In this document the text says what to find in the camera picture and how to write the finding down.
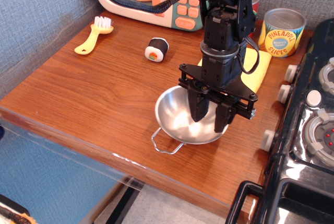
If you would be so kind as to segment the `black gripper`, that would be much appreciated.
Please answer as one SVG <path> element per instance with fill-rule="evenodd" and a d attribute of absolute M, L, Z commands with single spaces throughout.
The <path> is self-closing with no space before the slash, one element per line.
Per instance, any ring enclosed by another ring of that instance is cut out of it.
<path fill-rule="evenodd" d="M 258 53 L 253 40 L 237 43 L 230 50 L 218 51 L 201 42 L 202 64 L 181 64 L 179 85 L 188 90 L 190 114 L 195 122 L 203 119 L 209 102 L 217 104 L 214 131 L 222 133 L 235 115 L 247 119 L 255 116 L 254 103 L 258 95 L 241 81 L 241 74 L 252 74 L 258 67 L 258 58 L 250 70 L 244 67 L 246 47 L 250 44 Z"/>

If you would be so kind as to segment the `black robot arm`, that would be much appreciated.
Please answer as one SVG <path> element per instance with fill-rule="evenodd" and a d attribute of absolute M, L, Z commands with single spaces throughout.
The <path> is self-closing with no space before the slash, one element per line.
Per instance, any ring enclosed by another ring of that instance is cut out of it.
<path fill-rule="evenodd" d="M 181 64 L 179 84 L 187 90 L 190 114 L 198 122 L 216 104 L 214 131 L 219 133 L 239 114 L 252 118 L 257 95 L 241 81 L 254 67 L 244 66 L 246 48 L 253 44 L 257 16 L 252 0 L 199 0 L 204 39 L 201 65 Z"/>

